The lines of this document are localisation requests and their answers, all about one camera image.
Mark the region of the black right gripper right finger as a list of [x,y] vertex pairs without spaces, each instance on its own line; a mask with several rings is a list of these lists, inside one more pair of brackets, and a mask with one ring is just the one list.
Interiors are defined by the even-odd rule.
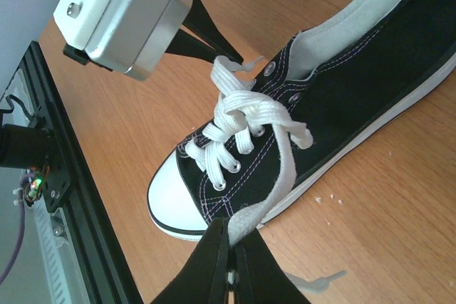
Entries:
[[286,277],[257,230],[233,247],[233,257],[235,303],[310,303]]

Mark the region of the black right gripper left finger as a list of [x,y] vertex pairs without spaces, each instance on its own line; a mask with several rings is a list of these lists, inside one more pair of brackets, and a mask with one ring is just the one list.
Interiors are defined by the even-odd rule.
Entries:
[[155,304],[226,303],[229,242],[227,220],[215,219],[182,270],[153,300]]

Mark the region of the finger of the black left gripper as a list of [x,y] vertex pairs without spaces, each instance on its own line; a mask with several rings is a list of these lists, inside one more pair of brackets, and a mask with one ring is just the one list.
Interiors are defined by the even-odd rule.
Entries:
[[182,29],[177,31],[165,52],[177,56],[197,58],[207,62],[213,62],[218,56],[218,51],[215,48]]
[[192,0],[192,8],[185,19],[185,26],[211,47],[218,56],[242,64],[244,59],[222,35],[212,20],[202,0]]

